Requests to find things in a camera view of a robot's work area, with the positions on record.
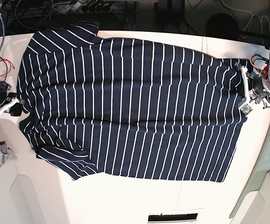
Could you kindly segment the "navy white striped t-shirt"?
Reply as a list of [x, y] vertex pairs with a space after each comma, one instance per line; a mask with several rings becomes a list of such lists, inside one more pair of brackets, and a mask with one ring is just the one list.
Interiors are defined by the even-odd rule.
[[250, 63], [98, 30], [37, 31], [22, 56], [19, 127], [36, 157], [73, 180], [223, 182], [246, 121], [236, 64]]

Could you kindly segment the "black power strip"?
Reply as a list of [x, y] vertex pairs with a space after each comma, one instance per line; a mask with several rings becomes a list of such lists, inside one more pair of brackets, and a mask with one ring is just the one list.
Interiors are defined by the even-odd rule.
[[90, 0], [82, 5], [81, 11], [86, 12], [109, 12], [115, 1]]

